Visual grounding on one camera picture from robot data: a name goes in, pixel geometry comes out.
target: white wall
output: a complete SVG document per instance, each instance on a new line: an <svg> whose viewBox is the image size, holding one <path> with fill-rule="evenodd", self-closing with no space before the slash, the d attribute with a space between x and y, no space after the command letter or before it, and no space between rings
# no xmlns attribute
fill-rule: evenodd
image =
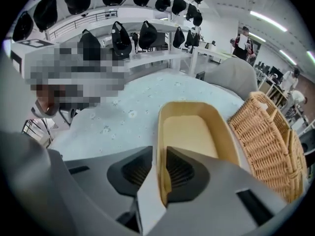
<svg viewBox="0 0 315 236"><path fill-rule="evenodd" d="M265 63L265 65L268 65L270 67L275 67L279 69L282 73L285 73L290 69L290 66L279 56L277 56L272 50L270 50L268 47L261 45L259 49L259 53L257 55L255 65L259 62Z"/></svg>
<svg viewBox="0 0 315 236"><path fill-rule="evenodd" d="M212 18L206 16L201 24L201 35L205 42L216 42L217 50L232 53L234 48L230 39L237 36L238 20L229 18Z"/></svg>

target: light blue tabletop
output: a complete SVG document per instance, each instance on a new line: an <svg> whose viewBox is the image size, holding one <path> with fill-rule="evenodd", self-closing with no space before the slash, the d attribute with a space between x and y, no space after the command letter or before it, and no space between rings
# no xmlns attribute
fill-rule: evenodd
<svg viewBox="0 0 315 236"><path fill-rule="evenodd" d="M126 85L117 97L84 109L71 127L52 142L65 161L102 156L156 143L158 113L169 101L202 101L213 105L225 120L244 103L242 99L185 74L166 71Z"/></svg>

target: white ceiling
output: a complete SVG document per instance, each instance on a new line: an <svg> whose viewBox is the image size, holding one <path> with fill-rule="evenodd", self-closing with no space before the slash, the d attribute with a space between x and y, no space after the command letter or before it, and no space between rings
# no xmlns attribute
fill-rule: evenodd
<svg viewBox="0 0 315 236"><path fill-rule="evenodd" d="M32 15L35 5L39 0L30 1L26 8ZM58 2L58 22L64 19L70 19L66 4L63 0ZM154 7L156 0L150 0L149 7ZM270 47L277 55L279 50L284 50L292 57L298 66L308 75L315 79L315 65L307 56L306 51L315 50L315 43L309 34L303 20L295 7L289 0L205 0L205 4L209 8L203 8L202 13L207 13L210 17L236 18L240 25L246 25L250 31L265 40L265 45ZM134 6L132 0L126 0L124 5ZM102 8L104 4L102 0L92 0L89 10ZM250 15L250 11L254 10L267 17L272 18L288 29L282 32L275 26L261 21L260 19Z"/></svg>

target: gray chair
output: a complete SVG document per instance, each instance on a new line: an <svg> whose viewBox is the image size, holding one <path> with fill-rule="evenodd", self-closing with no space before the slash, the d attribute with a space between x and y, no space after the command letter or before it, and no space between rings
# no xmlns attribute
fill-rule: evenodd
<svg viewBox="0 0 315 236"><path fill-rule="evenodd" d="M229 89L243 100L250 92L258 91L256 72L246 61L229 58L205 74L206 82Z"/></svg>

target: railing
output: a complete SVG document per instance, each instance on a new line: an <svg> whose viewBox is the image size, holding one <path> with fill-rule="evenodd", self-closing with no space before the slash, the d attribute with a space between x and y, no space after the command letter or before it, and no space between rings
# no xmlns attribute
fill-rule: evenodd
<svg viewBox="0 0 315 236"><path fill-rule="evenodd" d="M77 29L78 27L110 18L117 17L117 11L105 11L101 13L97 13L91 16L86 16L84 18L77 19L69 24L66 24L59 29L55 30L52 33L49 33L50 40L54 40L56 38L61 37L62 35L67 34L68 32Z"/></svg>

